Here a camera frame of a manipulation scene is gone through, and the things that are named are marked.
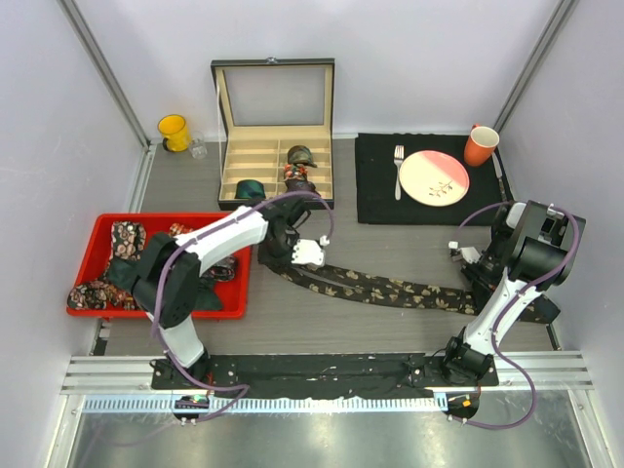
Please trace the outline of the red plastic bin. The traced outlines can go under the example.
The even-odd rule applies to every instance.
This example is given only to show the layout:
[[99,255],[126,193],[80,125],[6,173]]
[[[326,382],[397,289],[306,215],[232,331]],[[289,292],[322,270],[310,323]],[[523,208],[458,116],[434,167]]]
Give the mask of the red plastic bin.
[[[75,283],[77,285],[93,281],[104,273],[112,253],[112,226],[116,221],[131,221],[141,224],[146,237],[157,232],[166,232],[175,224],[190,230],[202,228],[227,216],[226,212],[216,213],[120,213],[102,214],[93,227],[92,235],[83,255],[81,267]],[[245,316],[251,272],[252,249],[247,247],[234,253],[237,265],[234,278],[229,282],[214,285],[214,292],[222,303],[219,310],[199,309],[192,313],[200,320],[239,320]],[[123,306],[106,305],[103,308],[75,309],[66,307],[66,312],[75,317],[110,319],[140,319],[147,316],[142,310],[125,309]]]

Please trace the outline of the dark green leaf tie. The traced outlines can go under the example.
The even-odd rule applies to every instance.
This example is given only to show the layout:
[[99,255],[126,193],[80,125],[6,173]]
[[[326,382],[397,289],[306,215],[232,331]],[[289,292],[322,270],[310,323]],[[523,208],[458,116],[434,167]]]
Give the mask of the dark green leaf tie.
[[[155,306],[158,284],[165,261],[160,261],[147,275],[139,274],[138,259],[114,256],[109,262],[104,278],[116,289],[130,295],[139,308],[151,311]],[[220,311],[223,302],[215,292],[215,279],[210,272],[199,276],[199,269],[178,259],[165,280],[162,291],[161,313],[169,312],[172,305],[192,306],[193,311]]]

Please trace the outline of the black tie storage box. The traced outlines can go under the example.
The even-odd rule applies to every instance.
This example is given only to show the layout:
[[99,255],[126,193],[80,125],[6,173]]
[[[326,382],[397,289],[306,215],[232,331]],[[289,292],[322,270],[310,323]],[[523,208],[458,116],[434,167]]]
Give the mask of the black tie storage box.
[[216,59],[211,72],[224,133],[218,206],[242,205],[245,180],[259,182],[269,198],[286,192],[292,150],[307,151],[313,162],[307,180],[322,201],[309,207],[332,205],[334,59]]

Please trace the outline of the rolled green blue tie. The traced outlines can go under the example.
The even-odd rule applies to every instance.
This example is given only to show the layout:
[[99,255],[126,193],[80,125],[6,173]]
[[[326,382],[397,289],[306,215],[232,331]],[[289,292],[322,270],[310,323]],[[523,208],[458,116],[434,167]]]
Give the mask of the rolled green blue tie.
[[255,179],[242,179],[236,184],[235,198],[237,200],[264,200],[265,188],[262,182]]

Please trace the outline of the orange striped rolled tie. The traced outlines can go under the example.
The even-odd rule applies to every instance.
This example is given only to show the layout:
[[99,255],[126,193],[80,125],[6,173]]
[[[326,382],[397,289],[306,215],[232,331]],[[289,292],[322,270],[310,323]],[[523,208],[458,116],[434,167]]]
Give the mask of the orange striped rolled tie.
[[185,243],[189,238],[192,238],[192,234],[195,231],[194,228],[185,224],[173,223],[169,228],[169,236],[175,239],[178,243]]

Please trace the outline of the pink cream plate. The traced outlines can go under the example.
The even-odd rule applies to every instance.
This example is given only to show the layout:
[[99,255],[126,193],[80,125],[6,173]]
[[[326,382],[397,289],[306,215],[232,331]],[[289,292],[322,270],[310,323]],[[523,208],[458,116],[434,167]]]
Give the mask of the pink cream plate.
[[454,205],[470,188],[470,177],[454,157],[435,150],[408,156],[400,173],[401,187],[412,200],[434,208]]

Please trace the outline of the silver knife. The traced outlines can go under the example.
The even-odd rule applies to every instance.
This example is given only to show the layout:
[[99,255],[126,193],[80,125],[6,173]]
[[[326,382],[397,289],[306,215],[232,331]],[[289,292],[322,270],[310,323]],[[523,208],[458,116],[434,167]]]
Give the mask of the silver knife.
[[507,191],[506,191],[506,187],[505,187],[505,183],[503,180],[503,171],[502,171],[502,167],[500,164],[500,160],[498,158],[498,155],[496,152],[493,152],[491,155],[491,160],[492,160],[492,164],[494,166],[494,171],[495,171],[495,175],[498,181],[498,187],[499,187],[499,192],[500,192],[500,196],[501,196],[501,201],[502,202],[507,202],[508,201],[508,197],[507,197]]

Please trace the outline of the silver fork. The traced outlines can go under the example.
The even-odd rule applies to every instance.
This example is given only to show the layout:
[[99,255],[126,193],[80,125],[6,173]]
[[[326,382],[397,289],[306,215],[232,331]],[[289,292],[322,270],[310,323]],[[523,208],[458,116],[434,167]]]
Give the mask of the silver fork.
[[401,167],[405,160],[405,148],[402,145],[396,145],[394,149],[393,162],[396,168],[396,180],[394,189],[394,199],[400,201],[402,197],[402,187],[400,181]]

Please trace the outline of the rolled orange floral tie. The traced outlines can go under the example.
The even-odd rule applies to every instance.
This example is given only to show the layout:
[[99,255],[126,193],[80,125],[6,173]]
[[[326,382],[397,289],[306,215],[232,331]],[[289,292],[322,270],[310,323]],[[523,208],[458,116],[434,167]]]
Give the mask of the rolled orange floral tie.
[[287,180],[307,180],[308,167],[301,164],[287,164],[283,169],[284,181]]

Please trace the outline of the black placemat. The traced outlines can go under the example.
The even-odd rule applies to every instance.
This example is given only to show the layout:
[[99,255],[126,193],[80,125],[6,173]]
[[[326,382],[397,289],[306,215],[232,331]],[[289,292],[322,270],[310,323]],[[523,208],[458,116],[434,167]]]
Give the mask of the black placemat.
[[467,140],[467,135],[358,135],[358,221],[457,226],[479,209],[511,201],[496,155],[479,167],[464,162]]

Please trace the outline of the black gold leaf tie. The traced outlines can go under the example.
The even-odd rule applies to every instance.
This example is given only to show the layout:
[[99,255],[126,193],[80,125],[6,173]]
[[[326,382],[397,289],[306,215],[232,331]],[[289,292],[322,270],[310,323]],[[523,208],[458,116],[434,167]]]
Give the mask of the black gold leaf tie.
[[[485,250],[502,262],[503,247],[492,241]],[[283,279],[314,293],[344,300],[410,309],[436,309],[462,315],[477,316],[485,302],[476,302],[472,288],[468,290],[418,284],[404,280],[373,276],[368,273],[326,264],[317,266],[265,265],[262,246],[258,262]]]

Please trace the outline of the clear glass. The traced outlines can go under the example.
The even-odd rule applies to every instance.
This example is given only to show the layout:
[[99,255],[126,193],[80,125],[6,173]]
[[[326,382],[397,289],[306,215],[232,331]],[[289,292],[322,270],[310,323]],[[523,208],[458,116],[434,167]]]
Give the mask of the clear glass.
[[203,134],[201,132],[192,132],[190,137],[188,151],[191,156],[196,160],[205,159],[208,155],[208,150]]

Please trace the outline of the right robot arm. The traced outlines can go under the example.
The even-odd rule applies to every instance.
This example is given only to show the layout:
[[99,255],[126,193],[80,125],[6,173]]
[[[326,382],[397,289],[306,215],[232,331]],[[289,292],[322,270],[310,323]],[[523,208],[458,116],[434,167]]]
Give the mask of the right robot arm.
[[568,277],[586,226],[583,217],[535,201],[499,202],[467,219],[492,209],[496,214],[486,250],[448,242],[451,256],[474,279],[495,284],[477,318],[448,342],[440,371],[453,385],[477,383],[493,371],[507,331],[534,300]]

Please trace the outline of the orange mug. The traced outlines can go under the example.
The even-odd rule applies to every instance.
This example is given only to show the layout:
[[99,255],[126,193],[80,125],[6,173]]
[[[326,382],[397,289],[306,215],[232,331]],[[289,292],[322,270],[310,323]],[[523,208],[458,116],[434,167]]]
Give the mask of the orange mug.
[[492,155],[499,141],[496,130],[474,124],[464,147],[464,162],[471,167],[481,166]]

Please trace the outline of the aluminium front rail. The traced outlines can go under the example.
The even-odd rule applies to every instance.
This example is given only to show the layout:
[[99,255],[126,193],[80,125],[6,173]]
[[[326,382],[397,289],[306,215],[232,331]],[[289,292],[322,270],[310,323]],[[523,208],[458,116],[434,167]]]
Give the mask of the aluminium front rail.
[[511,353],[479,381],[443,376],[441,363],[441,355],[420,353],[215,355],[201,388],[158,356],[74,357],[61,392],[82,397],[83,412],[164,412],[187,420],[219,410],[472,413],[489,393],[529,398],[593,386],[577,352]]

